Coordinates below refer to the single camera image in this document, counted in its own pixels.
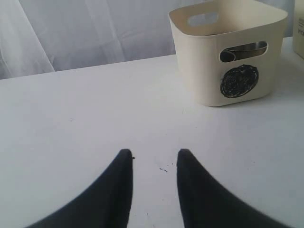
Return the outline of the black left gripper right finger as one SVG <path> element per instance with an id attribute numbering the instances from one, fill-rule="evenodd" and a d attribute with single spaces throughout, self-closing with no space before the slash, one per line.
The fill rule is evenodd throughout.
<path id="1" fill-rule="evenodd" d="M 188 149 L 178 152 L 177 188 L 186 228 L 280 227 L 225 189 Z"/>

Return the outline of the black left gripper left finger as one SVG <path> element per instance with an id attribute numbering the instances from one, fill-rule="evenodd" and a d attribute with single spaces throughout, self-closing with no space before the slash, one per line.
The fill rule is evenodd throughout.
<path id="1" fill-rule="evenodd" d="M 133 199 L 133 155 L 121 149 L 79 196 L 32 228 L 125 228 Z"/>

